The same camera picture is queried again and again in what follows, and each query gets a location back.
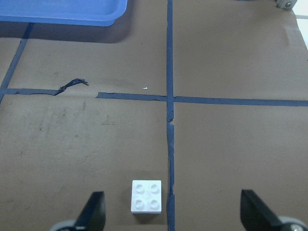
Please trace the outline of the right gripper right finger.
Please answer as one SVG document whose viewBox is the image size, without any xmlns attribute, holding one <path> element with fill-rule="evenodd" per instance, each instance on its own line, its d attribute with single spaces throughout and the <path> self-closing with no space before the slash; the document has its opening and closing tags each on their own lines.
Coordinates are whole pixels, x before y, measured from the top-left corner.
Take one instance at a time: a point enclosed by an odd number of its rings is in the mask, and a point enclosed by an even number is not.
<svg viewBox="0 0 308 231">
<path fill-rule="evenodd" d="M 253 190 L 242 190 L 240 220 L 246 231 L 280 231 L 283 223 Z"/>
</svg>

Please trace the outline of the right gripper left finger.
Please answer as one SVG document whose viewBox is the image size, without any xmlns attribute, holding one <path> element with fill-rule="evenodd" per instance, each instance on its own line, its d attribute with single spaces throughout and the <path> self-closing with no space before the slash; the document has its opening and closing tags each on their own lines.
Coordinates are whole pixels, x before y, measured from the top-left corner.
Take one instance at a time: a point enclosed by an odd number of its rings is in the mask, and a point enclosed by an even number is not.
<svg viewBox="0 0 308 231">
<path fill-rule="evenodd" d="M 104 191 L 93 192 L 73 225 L 74 231 L 103 231 L 106 223 Z"/>
</svg>

